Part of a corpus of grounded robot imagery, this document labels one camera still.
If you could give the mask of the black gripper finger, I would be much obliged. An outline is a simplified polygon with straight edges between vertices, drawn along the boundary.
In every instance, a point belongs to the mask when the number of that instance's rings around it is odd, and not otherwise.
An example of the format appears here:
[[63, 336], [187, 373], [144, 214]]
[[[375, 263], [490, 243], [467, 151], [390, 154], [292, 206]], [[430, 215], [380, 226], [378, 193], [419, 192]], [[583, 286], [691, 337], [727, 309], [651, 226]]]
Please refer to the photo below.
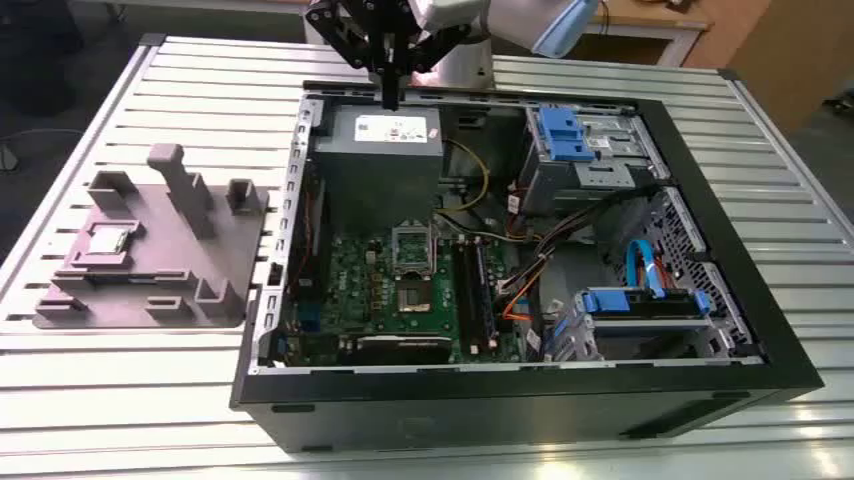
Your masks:
[[394, 71], [375, 1], [311, 1], [306, 20], [355, 69], [364, 68], [382, 92], [382, 107], [394, 108]]
[[447, 27], [430, 34], [426, 39], [411, 45], [411, 38], [420, 29], [394, 32], [392, 50], [392, 108], [399, 108], [402, 99], [400, 81], [412, 72], [426, 73], [444, 58], [462, 41], [470, 36], [471, 27]]

